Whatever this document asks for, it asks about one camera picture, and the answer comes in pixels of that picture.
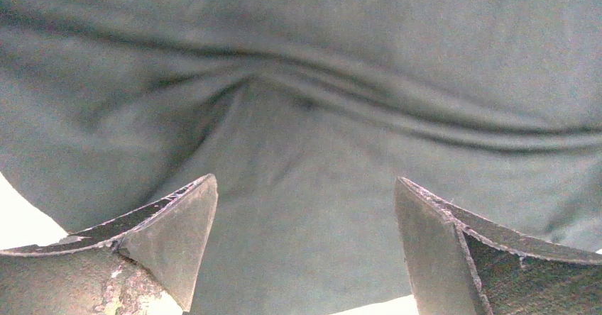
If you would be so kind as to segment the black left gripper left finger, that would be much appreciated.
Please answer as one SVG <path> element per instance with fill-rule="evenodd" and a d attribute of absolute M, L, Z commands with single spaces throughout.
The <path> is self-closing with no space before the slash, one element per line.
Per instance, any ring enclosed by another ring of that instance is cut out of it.
<path fill-rule="evenodd" d="M 46 246 L 1 252 L 2 314 L 182 314 L 217 208 L 208 174 Z"/>

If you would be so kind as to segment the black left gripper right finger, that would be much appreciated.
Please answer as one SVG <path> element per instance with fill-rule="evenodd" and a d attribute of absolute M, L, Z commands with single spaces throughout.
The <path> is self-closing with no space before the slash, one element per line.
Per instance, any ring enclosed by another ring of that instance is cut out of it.
<path fill-rule="evenodd" d="M 601 255 L 542 241 L 395 183 L 419 314 L 600 314 Z"/>

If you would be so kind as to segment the black t shirt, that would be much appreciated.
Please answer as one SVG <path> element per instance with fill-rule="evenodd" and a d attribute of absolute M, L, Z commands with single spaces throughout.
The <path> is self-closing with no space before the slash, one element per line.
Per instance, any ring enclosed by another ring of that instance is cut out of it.
<path fill-rule="evenodd" d="M 409 293 L 407 177 L 601 247 L 601 0 L 1 0 L 1 171 L 66 231 L 198 177 L 193 314 Z"/>

